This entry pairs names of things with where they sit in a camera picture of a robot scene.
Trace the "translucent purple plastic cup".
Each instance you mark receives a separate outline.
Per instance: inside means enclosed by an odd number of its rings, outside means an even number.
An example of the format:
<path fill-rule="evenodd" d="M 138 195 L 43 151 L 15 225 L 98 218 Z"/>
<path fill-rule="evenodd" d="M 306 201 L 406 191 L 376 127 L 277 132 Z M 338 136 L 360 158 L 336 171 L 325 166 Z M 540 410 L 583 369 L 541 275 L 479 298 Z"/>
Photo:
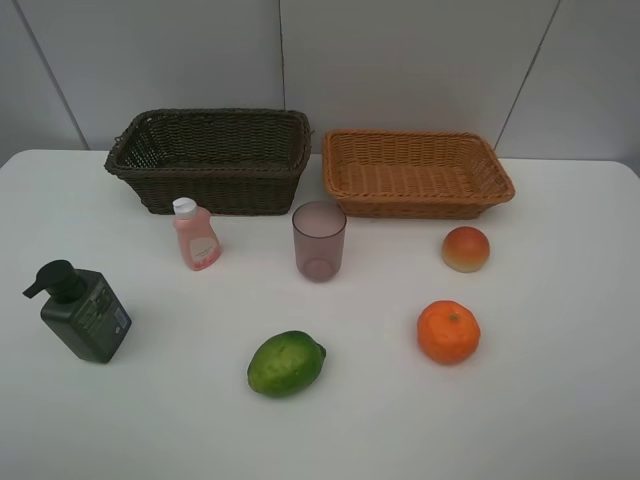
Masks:
<path fill-rule="evenodd" d="M 307 202 L 292 216 L 298 271 L 313 282 L 326 282 L 339 272 L 347 217 L 334 203 Z"/>

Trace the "green lime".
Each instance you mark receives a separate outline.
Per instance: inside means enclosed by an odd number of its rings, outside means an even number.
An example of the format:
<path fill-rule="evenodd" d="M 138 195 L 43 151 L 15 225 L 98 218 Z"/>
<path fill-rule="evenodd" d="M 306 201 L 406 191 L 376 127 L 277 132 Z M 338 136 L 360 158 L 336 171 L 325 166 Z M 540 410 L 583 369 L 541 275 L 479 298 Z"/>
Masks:
<path fill-rule="evenodd" d="M 254 353 L 247 369 L 248 385 L 270 398 L 295 395 L 318 379 L 326 355 L 326 349 L 305 332 L 277 334 Z"/>

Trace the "pink bottle white cap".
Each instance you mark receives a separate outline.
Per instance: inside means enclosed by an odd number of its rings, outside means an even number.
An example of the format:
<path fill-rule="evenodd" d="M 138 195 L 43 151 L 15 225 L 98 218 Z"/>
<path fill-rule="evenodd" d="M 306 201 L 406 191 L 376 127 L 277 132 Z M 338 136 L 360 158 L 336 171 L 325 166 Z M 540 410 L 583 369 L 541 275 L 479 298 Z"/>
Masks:
<path fill-rule="evenodd" d="M 222 253 L 211 226 L 211 213 L 188 197 L 175 199 L 172 206 L 173 225 L 184 263 L 193 271 L 210 267 Z"/>

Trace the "red yellow apple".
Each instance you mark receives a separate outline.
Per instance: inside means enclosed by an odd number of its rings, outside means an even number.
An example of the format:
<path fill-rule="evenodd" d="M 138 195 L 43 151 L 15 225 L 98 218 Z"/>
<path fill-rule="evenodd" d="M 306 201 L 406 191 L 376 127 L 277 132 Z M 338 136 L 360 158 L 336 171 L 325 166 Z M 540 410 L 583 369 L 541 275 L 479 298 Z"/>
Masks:
<path fill-rule="evenodd" d="M 461 226 L 451 230 L 443 240 L 441 257 L 444 263 L 462 273 L 472 273 L 484 267 L 490 257 L 490 242 L 479 229 Z"/>

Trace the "orange mandarin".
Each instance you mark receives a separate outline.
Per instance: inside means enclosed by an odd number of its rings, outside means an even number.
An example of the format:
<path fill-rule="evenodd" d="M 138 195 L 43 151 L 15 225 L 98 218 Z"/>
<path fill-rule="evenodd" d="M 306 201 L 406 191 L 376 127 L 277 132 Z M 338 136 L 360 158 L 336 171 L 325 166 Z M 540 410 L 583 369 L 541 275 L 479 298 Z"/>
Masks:
<path fill-rule="evenodd" d="M 419 315 L 416 338 L 419 348 L 429 359 L 450 366 L 466 361 L 476 352 L 481 330 L 466 307 L 454 301 L 439 300 Z"/>

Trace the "dark green pump bottle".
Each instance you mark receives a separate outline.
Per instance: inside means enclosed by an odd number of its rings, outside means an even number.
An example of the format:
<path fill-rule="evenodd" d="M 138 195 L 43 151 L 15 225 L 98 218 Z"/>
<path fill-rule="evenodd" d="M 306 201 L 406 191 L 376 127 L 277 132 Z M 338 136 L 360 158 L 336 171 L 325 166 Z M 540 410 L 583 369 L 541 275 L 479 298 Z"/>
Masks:
<path fill-rule="evenodd" d="M 42 291 L 49 295 L 42 321 L 79 359 L 109 363 L 132 320 L 105 277 L 55 260 L 39 269 L 23 295 L 33 298 Z"/>

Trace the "light brown wicker basket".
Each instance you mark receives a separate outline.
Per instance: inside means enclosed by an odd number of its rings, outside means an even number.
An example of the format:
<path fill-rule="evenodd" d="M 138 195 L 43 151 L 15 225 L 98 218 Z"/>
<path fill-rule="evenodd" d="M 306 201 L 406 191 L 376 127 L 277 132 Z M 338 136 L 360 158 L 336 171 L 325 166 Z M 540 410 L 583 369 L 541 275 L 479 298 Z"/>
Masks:
<path fill-rule="evenodd" d="M 327 193 L 353 217 L 467 220 L 515 196 L 473 133 L 337 129 L 324 136 L 322 163 Z"/>

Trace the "dark brown wicker basket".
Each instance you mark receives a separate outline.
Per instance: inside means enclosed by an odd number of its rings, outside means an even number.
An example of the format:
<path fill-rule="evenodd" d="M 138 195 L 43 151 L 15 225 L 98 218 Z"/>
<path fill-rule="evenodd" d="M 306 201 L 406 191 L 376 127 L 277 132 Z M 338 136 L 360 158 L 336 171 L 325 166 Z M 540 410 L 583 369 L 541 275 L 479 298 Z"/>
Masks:
<path fill-rule="evenodd" d="M 311 151 L 307 116 L 295 110 L 157 109 L 116 138 L 106 170 L 152 214 L 189 197 L 217 215 L 283 215 Z"/>

